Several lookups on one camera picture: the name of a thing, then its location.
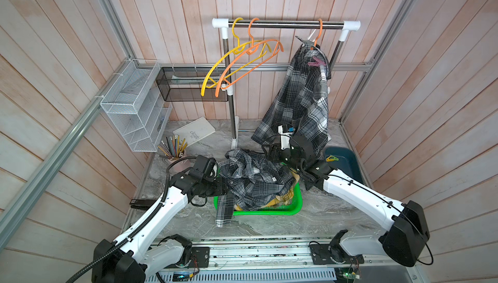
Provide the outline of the grey plaid shirt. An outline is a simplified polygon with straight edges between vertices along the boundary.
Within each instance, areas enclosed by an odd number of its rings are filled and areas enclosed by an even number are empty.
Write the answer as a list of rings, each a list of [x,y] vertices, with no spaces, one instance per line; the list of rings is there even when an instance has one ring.
[[[268,144],[277,134],[279,125],[292,125],[297,134],[311,144],[317,156],[328,143],[328,80],[331,70],[328,57],[309,40],[300,40],[280,91],[264,115],[252,140]],[[327,66],[313,67],[307,63],[318,57]]]
[[[215,220],[218,227],[229,225],[236,211],[291,205],[298,182],[286,165],[247,149],[228,151],[220,163],[220,176],[226,180],[228,192],[218,198]]]

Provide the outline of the yellow plaid shirt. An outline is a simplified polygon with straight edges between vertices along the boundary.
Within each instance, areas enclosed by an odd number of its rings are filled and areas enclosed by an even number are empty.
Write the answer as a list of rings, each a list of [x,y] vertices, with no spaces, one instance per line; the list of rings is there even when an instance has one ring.
[[[291,171],[291,173],[293,174],[294,177],[292,189],[289,190],[284,196],[276,196],[273,200],[271,200],[269,203],[263,206],[263,208],[279,208],[281,206],[288,206],[293,203],[294,188],[299,182],[300,176],[294,171]]]

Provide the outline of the pink clothespin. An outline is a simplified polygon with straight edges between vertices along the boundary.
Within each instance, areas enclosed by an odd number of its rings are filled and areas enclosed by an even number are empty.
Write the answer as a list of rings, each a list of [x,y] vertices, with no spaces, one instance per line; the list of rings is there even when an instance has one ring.
[[[327,66],[327,64],[324,61],[320,60],[318,57],[313,57],[313,60],[308,62],[307,65],[319,68],[321,67],[325,68]]]

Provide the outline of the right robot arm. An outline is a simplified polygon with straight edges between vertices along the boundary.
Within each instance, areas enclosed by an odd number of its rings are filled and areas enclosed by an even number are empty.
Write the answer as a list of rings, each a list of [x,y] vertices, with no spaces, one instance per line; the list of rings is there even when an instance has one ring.
[[[266,158],[295,171],[308,188],[313,186],[348,202],[373,219],[381,232],[356,235],[339,231],[328,244],[311,244],[313,255],[325,262],[347,264],[365,254],[389,257],[413,267],[428,250],[429,228],[423,208],[414,201],[403,203],[384,196],[351,178],[329,162],[317,157],[313,147],[300,135],[279,134],[269,137],[262,149]]]

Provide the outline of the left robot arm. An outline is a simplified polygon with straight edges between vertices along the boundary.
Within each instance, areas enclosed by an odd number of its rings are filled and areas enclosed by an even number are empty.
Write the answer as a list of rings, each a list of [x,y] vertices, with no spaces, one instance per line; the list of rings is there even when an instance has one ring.
[[[227,192],[214,158],[198,155],[194,164],[174,175],[167,174],[165,190],[153,205],[115,240],[103,240],[94,250],[92,282],[145,282],[174,264],[191,264],[191,242],[174,235],[165,243],[153,242],[180,210],[194,197],[209,198]]]

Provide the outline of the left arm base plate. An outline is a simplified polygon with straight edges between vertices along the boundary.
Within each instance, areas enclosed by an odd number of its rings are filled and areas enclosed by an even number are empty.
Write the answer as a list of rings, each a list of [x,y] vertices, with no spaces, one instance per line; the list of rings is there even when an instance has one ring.
[[[207,246],[191,248],[188,253],[188,258],[181,257],[180,262],[168,266],[173,269],[193,269],[195,267],[208,267],[210,262],[210,248]]]

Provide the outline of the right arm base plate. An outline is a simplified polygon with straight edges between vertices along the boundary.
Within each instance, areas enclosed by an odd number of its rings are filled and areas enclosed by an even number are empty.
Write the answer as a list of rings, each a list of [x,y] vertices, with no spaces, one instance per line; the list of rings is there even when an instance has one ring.
[[[363,255],[350,256],[338,245],[319,244],[317,241],[309,242],[309,250],[314,265],[330,264],[363,264]]]

